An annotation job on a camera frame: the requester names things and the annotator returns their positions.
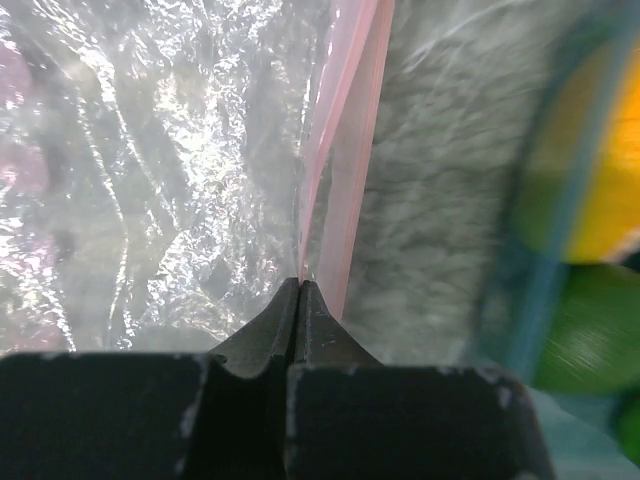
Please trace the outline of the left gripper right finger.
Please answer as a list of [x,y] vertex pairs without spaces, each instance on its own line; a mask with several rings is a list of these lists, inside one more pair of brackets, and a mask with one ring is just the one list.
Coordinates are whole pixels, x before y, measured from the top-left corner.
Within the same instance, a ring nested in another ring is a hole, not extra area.
[[529,395],[506,372],[385,366],[300,291],[287,378],[291,479],[551,479]]

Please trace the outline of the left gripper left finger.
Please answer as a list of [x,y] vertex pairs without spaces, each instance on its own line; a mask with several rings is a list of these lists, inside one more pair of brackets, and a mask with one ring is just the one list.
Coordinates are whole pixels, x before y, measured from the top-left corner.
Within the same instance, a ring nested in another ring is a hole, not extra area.
[[5,479],[281,479],[300,287],[199,353],[22,353],[1,362]]

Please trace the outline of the clear zip top bag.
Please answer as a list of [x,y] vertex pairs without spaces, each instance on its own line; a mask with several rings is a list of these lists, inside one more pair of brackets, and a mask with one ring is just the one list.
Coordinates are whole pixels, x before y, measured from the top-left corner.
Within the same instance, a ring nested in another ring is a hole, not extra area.
[[343,313],[390,1],[5,1],[1,350],[199,351]]

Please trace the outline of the green lime toy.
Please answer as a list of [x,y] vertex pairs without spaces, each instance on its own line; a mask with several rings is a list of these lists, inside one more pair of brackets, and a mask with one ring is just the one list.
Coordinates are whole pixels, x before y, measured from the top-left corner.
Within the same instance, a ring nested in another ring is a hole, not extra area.
[[622,266],[570,269],[536,373],[535,388],[605,394],[639,383],[639,274]]

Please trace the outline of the yellow green mango toy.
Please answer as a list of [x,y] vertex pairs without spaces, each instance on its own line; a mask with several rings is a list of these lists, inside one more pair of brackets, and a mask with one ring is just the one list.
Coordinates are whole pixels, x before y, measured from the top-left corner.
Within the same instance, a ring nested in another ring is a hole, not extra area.
[[553,92],[513,213],[522,243],[562,262],[616,261],[639,245],[639,47],[606,38]]

